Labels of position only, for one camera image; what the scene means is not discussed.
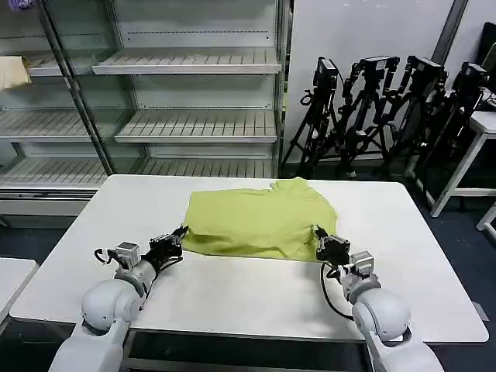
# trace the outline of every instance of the green t-shirt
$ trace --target green t-shirt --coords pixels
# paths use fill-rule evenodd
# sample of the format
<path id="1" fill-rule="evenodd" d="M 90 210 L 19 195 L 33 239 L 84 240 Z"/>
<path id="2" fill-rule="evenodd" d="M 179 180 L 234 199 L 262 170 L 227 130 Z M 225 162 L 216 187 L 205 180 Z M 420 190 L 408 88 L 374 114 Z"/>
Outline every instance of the green t-shirt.
<path id="1" fill-rule="evenodd" d="M 216 256 L 315 261 L 312 227 L 336 234 L 336 212 L 301 178 L 271 187 L 191 193 L 183 247 Z"/>

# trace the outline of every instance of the metal shelf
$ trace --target metal shelf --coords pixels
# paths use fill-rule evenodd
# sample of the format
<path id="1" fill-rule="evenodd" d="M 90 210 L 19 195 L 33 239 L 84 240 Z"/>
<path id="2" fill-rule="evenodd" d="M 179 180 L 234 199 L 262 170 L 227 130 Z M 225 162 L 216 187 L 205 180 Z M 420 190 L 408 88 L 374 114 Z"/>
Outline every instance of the metal shelf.
<path id="1" fill-rule="evenodd" d="M 115 137 L 121 143 L 274 143 L 271 110 L 141 110 Z"/>
<path id="2" fill-rule="evenodd" d="M 152 159 L 141 174 L 192 177 L 272 178 L 271 160 Z"/>
<path id="3" fill-rule="evenodd" d="M 122 112 L 98 111 L 102 137 L 111 136 Z M 9 142 L 91 142 L 75 110 L 25 110 L 0 112 L 0 140 Z"/>
<path id="4" fill-rule="evenodd" d="M 62 76 L 60 68 L 51 52 L 27 54 L 28 73 L 31 77 L 40 76 Z M 74 73 L 77 75 L 86 74 L 91 71 L 88 65 L 88 57 L 71 57 Z"/>
<path id="5" fill-rule="evenodd" d="M 24 158 L 0 174 L 0 189 L 95 189 L 105 181 L 100 160 Z"/>
<path id="6" fill-rule="evenodd" d="M 274 48 L 125 49 L 93 66 L 95 74 L 277 74 Z"/>

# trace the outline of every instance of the yellow cloth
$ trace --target yellow cloth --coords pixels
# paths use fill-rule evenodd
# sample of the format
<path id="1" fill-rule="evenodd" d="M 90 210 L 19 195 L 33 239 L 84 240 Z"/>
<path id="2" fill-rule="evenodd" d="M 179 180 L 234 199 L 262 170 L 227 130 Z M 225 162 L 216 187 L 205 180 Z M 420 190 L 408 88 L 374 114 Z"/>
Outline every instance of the yellow cloth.
<path id="1" fill-rule="evenodd" d="M 271 187 L 193 192 L 183 247 L 207 255 L 315 261 L 312 227 L 336 234 L 336 212 L 301 178 Z"/>
<path id="2" fill-rule="evenodd" d="M 22 57 L 0 57 L 0 91 L 30 83 L 31 77 L 26 71 Z"/>

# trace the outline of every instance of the black tripod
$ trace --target black tripod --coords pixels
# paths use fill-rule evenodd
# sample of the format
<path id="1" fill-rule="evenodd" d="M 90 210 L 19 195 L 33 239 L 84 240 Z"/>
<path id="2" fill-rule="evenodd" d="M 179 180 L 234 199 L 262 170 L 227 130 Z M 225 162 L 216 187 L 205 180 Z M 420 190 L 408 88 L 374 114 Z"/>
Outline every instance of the black tripod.
<path id="1" fill-rule="evenodd" d="M 326 60 L 319 58 L 319 65 L 323 61 Z M 387 70 L 383 95 L 389 92 L 398 63 L 398 57 L 373 57 L 362 59 L 358 64 L 354 64 L 350 77 L 346 79 L 343 85 L 345 103 L 339 108 L 339 114 L 341 115 L 339 121 L 336 119 L 332 105 L 334 94 L 336 93 L 337 69 L 334 67 L 335 70 L 332 74 L 328 70 L 327 74 L 333 77 L 332 84 L 330 84 L 331 79 L 322 79 L 321 69 L 318 65 L 314 76 L 314 93 L 312 95 L 307 91 L 308 94 L 301 100 L 303 105 L 310 105 L 310 108 L 294 139 L 290 142 L 288 153 L 284 157 L 282 165 L 286 164 L 292 150 L 297 146 L 303 152 L 297 175 L 311 177 L 315 166 L 321 159 L 335 157 L 327 155 L 327 153 L 332 148 L 336 148 L 336 152 L 339 153 L 341 159 L 339 168 L 353 175 L 351 162 L 358 154 L 365 152 L 369 143 L 377 144 L 383 153 L 386 152 L 384 127 L 387 123 L 382 116 L 386 98 L 381 98 L 377 90 L 380 89 L 381 81 L 384 79 Z M 362 72 L 365 78 L 365 87 L 354 101 L 351 90 Z M 374 122 L 377 126 L 363 131 L 363 124 L 372 103 L 376 108 Z M 350 117 L 358 109 L 358 106 L 360 108 L 355 123 L 350 129 L 346 130 Z M 328 135 L 329 116 L 331 116 L 333 128 Z M 298 140 L 307 125 L 309 126 L 307 140 L 305 146 L 301 146 Z M 381 135 L 381 144 L 374 139 L 378 133 Z"/>
<path id="2" fill-rule="evenodd" d="M 344 136 L 338 137 L 336 141 L 336 150 L 341 154 L 340 170 L 348 176 L 354 177 L 355 172 L 351 163 L 358 155 L 365 153 L 371 143 L 380 149 L 383 158 L 388 157 L 384 127 L 389 126 L 389 122 L 388 118 L 384 117 L 383 114 L 384 107 L 390 96 L 391 83 L 399 61 L 400 59 L 398 57 L 374 57 L 363 59 L 358 64 L 353 65 L 350 78 L 346 79 L 343 88 L 345 105 L 338 110 L 338 113 L 341 114 L 341 119 L 336 125 L 338 132 L 344 133 L 346 131 L 346 133 Z M 353 102 L 351 89 L 360 76 L 361 71 L 363 71 L 365 87 L 360 91 L 356 100 Z M 384 76 L 385 82 L 382 96 L 380 97 L 377 90 L 380 89 L 380 84 L 384 79 Z M 374 125 L 363 130 L 363 124 L 365 123 L 368 110 L 371 108 L 372 103 L 374 103 L 376 111 L 373 119 Z M 360 105 L 360 108 L 356 115 L 355 122 L 346 130 L 350 116 L 357 110 L 358 105 Z M 377 134 L 380 137 L 381 143 L 378 143 L 375 140 Z"/>
<path id="3" fill-rule="evenodd" d="M 419 178 L 419 173 L 422 174 L 421 179 L 424 194 L 427 193 L 427 163 L 435 153 L 441 140 L 445 139 L 446 132 L 448 128 L 451 127 L 455 114 L 463 109 L 461 125 L 454 128 L 452 131 L 452 136 L 450 136 L 451 138 L 447 139 L 449 148 L 451 149 L 449 156 L 451 157 L 453 153 L 456 152 L 460 135 L 464 128 L 468 126 L 470 117 L 473 115 L 477 106 L 481 102 L 484 95 L 484 87 L 487 85 L 488 80 L 489 74 L 479 65 L 471 64 L 469 62 L 465 62 L 462 65 L 462 68 L 453 83 L 454 93 L 446 97 L 445 107 L 448 112 L 448 119 L 445 121 L 444 126 L 437 131 L 437 133 L 433 133 L 431 135 L 431 138 L 429 138 L 429 141 L 427 142 L 427 146 L 420 154 L 418 162 L 414 168 L 415 179 Z"/>
<path id="4" fill-rule="evenodd" d="M 410 56 L 401 80 L 400 88 L 392 95 L 390 103 L 391 110 L 385 115 L 388 121 L 393 121 L 402 107 L 407 103 L 408 108 L 398 131 L 393 130 L 394 144 L 389 151 L 389 156 L 384 158 L 384 164 L 377 169 L 376 173 L 384 172 L 389 176 L 391 162 L 399 157 L 405 150 L 408 155 L 405 164 L 415 151 L 424 146 L 427 130 L 431 128 L 436 109 L 440 107 L 445 95 L 444 85 L 448 74 L 444 67 L 416 56 Z M 401 97 L 405 91 L 410 78 L 409 91 Z"/>
<path id="5" fill-rule="evenodd" d="M 288 162 L 293 149 L 295 147 L 300 149 L 302 154 L 296 173 L 297 176 L 311 177 L 321 153 L 326 152 L 325 143 L 329 128 L 329 116 L 331 116 L 332 122 L 336 123 L 336 114 L 332 101 L 336 93 L 337 76 L 338 71 L 334 64 L 330 60 L 320 57 L 313 78 L 313 93 L 306 90 L 306 96 L 300 101 L 302 105 L 309 106 L 308 111 L 296 135 L 290 141 L 288 152 L 281 165 L 284 169 L 284 165 Z M 306 126 L 308 126 L 308 134 L 305 145 L 302 146 L 298 140 Z"/>

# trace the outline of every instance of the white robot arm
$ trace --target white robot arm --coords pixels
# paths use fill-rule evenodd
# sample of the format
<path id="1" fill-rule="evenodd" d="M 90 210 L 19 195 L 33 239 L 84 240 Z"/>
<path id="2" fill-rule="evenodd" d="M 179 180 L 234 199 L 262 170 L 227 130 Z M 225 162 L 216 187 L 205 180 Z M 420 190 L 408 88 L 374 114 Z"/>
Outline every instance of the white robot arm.
<path id="1" fill-rule="evenodd" d="M 53 359 L 50 372 L 117 372 L 131 323 L 136 320 L 152 283 L 165 268 L 182 260 L 181 240 L 188 227 L 150 241 L 150 251 L 140 255 L 136 244 L 121 243 L 115 250 L 96 250 L 104 264 L 119 263 L 114 279 L 102 281 L 83 297 L 81 321 Z"/>
<path id="2" fill-rule="evenodd" d="M 365 337 L 375 372 L 444 372 L 434 352 L 412 328 L 407 303 L 381 288 L 374 274 L 374 258 L 368 252 L 348 256 L 350 242 L 328 236 L 319 227 L 315 235 L 319 240 L 317 260 L 323 262 L 325 298 L 336 310 L 325 289 L 324 269 L 328 265 L 327 278 L 335 278 L 343 286 L 346 300 L 353 305 L 352 320 Z M 398 338 L 400 341 L 389 343 Z"/>

